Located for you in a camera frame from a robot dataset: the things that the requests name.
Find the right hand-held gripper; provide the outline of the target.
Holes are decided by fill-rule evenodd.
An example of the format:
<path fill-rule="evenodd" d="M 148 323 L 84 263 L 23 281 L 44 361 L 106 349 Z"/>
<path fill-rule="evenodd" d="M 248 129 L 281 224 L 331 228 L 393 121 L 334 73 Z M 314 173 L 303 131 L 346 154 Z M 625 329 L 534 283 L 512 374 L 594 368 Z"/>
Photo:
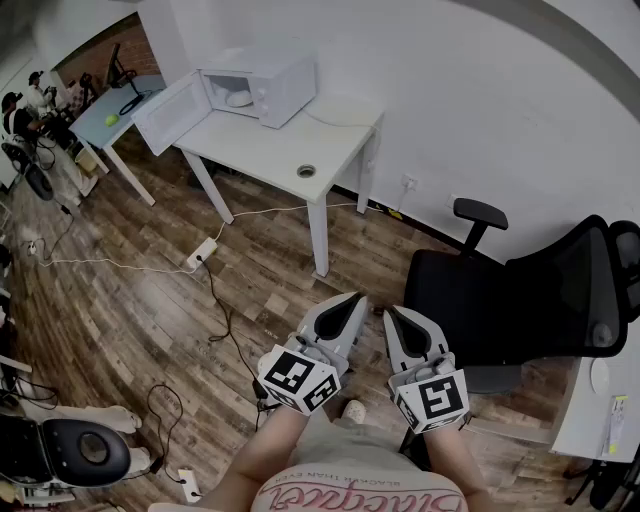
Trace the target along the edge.
<path fill-rule="evenodd" d="M 383 323 L 391 367 L 397 373 L 389 378 L 388 387 L 409 429 L 425 433 L 466 415 L 469 398 L 464 371 L 455 368 L 455 356 L 447 352 L 439 325 L 403 306 L 386 309 Z M 415 358 L 437 359 L 409 368 Z"/>

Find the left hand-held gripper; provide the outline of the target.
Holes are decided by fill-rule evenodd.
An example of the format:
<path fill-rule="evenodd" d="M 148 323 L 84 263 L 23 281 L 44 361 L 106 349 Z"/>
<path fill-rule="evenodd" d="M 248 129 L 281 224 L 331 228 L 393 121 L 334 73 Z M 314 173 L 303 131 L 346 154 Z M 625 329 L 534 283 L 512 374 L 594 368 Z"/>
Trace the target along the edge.
<path fill-rule="evenodd" d="M 328 341 L 326 348 L 296 333 L 284 346 L 276 345 L 258 363 L 257 380 L 277 403 L 299 413 L 314 413 L 341 390 L 348 356 L 357 343 L 368 313 L 368 299 L 344 293 L 313 306 L 299 331 Z"/>

